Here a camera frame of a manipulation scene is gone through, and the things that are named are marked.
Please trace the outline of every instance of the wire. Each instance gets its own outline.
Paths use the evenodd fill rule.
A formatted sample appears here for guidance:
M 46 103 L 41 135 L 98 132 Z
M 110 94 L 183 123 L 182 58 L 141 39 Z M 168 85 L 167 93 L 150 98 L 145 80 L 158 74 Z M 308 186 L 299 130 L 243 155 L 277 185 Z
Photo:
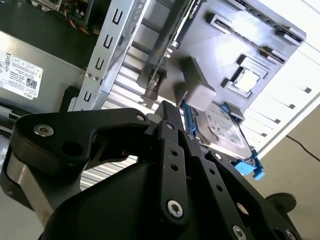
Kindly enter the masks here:
M 315 9 L 313 6 L 311 6 L 309 3 L 307 3 L 305 0 L 301 0 L 305 5 L 307 5 L 309 8 L 311 8 L 312 10 L 314 10 L 316 13 L 320 14 L 320 12 Z
M 64 5 L 64 7 L 63 7 L 63 14 L 64 14 L 65 18 L 68 20 L 69 24 L 70 24 L 73 28 L 79 29 L 81 32 L 83 32 L 83 33 L 85 33 L 85 34 L 87 34 L 87 35 L 90 35 L 90 34 L 99 35 L 100 32 L 97 31 L 97 30 L 95 30 L 95 29 L 93 29 L 92 32 L 89 32 L 89 31 L 87 31 L 86 29 L 84 29 L 83 27 L 77 26 L 77 25 L 76 25 L 76 22 L 68 16 L 69 6 L 70 6 L 70 4 L 72 4 L 72 3 L 74 3 L 72 0 L 71 0 L 71 1 L 68 1 L 68 2 Z
M 299 144 L 300 147 L 301 147 L 307 154 L 309 154 L 311 157 L 313 157 L 313 158 L 316 159 L 318 162 L 320 162 L 320 159 L 319 159 L 317 156 L 315 156 L 312 152 L 310 152 L 308 149 L 306 149 L 305 146 L 304 146 L 301 142 L 299 142 L 298 140 L 295 140 L 293 137 L 291 137 L 291 136 L 289 136 L 289 135 L 287 135 L 286 137 L 287 137 L 288 139 L 294 141 L 295 143 Z

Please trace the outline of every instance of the sticker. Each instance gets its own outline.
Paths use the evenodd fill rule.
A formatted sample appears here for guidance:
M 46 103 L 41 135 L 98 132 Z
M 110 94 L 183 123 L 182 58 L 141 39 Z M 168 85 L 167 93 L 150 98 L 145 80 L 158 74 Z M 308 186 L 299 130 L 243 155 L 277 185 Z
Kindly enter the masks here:
M 0 88 L 32 100 L 38 97 L 43 71 L 41 67 L 0 51 Z
M 214 135 L 238 147 L 245 147 L 240 137 L 239 129 L 225 111 L 219 106 L 211 104 L 205 113 L 210 125 L 210 130 Z

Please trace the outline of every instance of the silver screw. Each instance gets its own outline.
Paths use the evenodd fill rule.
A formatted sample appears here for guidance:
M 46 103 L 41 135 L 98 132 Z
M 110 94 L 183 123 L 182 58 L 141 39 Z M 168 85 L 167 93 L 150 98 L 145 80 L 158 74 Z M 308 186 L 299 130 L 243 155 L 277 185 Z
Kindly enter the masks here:
M 174 126 L 172 126 L 170 123 L 167 123 L 166 126 L 171 130 L 174 129 Z
M 50 137 L 52 134 L 54 134 L 54 129 L 48 125 L 45 124 L 38 124 L 33 128 L 33 131 L 35 134 L 41 136 L 41 137 Z
M 238 238 L 238 240 L 247 240 L 247 236 L 245 232 L 237 225 L 232 227 L 234 235 Z
M 195 140 L 195 137 L 192 136 L 191 134 L 187 134 L 187 137 L 188 137 L 190 140 Z
M 221 160 L 222 157 L 218 154 L 218 153 L 215 153 L 214 156 L 218 159 L 218 160 Z
M 296 240 L 295 236 L 292 234 L 292 232 L 290 232 L 289 230 L 285 230 L 286 234 L 288 234 L 289 238 L 291 240 Z
M 184 211 L 181 205 L 174 200 L 168 201 L 167 209 L 168 209 L 168 212 L 177 219 L 180 219 L 184 214 Z
M 136 118 L 139 119 L 140 121 L 144 121 L 145 118 L 139 114 L 136 115 Z

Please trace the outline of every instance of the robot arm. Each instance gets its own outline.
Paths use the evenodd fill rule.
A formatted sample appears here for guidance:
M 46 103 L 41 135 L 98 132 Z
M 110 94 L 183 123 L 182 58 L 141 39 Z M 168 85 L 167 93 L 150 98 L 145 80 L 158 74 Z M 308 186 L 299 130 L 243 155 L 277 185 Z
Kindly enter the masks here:
M 24 116 L 1 187 L 35 211 L 42 240 L 301 240 L 226 158 L 203 155 L 178 108 L 164 101 L 155 115 L 157 123 L 132 108 Z M 84 170 L 128 155 L 137 163 L 81 192 Z

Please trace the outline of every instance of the floor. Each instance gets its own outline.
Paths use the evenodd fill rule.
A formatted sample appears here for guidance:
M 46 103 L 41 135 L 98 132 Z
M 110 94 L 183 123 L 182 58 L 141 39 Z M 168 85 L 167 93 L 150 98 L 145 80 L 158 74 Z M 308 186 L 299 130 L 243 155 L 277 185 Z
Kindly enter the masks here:
M 42 231 L 36 214 L 0 189 L 0 240 L 37 240 Z
M 308 115 L 289 136 L 301 142 L 320 158 L 320 106 Z M 297 206 L 289 216 L 305 239 L 320 240 L 320 162 L 307 154 L 297 143 L 285 137 L 263 159 L 266 175 L 260 181 L 248 178 L 264 196 L 290 193 Z

